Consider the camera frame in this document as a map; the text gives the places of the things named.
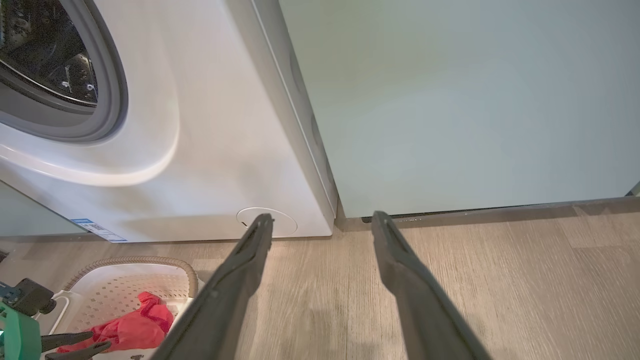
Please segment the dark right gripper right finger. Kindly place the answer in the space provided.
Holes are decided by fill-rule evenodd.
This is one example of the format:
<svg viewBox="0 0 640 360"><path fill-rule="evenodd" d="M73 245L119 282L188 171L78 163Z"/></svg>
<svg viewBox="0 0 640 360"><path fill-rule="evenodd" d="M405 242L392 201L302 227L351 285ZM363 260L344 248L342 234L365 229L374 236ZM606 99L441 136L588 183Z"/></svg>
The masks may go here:
<svg viewBox="0 0 640 360"><path fill-rule="evenodd" d="M482 342L386 212L374 212L371 232L382 283L397 303L407 358L489 360Z"/></svg>

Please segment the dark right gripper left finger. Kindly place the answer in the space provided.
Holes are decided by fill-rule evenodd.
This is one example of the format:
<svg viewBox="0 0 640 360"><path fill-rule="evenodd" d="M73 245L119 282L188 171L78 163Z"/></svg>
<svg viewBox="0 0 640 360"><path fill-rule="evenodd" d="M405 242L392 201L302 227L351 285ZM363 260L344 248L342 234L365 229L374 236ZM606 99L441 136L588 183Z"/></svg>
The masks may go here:
<svg viewBox="0 0 640 360"><path fill-rule="evenodd" d="M233 360L250 298L258 290L274 219L259 214L180 316L153 360Z"/></svg>

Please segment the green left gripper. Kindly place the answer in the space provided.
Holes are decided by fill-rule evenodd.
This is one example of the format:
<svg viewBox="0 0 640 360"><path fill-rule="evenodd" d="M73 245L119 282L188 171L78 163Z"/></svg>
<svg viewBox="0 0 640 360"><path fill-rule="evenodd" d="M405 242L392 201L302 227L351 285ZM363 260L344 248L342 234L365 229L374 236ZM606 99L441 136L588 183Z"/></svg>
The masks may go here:
<svg viewBox="0 0 640 360"><path fill-rule="evenodd" d="M1 303L1 358L2 360L39 360L41 353L62 346L73 346L92 339L93 332L55 333L41 336L39 322L5 303ZM110 341L98 342L87 348L69 352L45 354L46 360L91 360L107 351Z"/></svg>

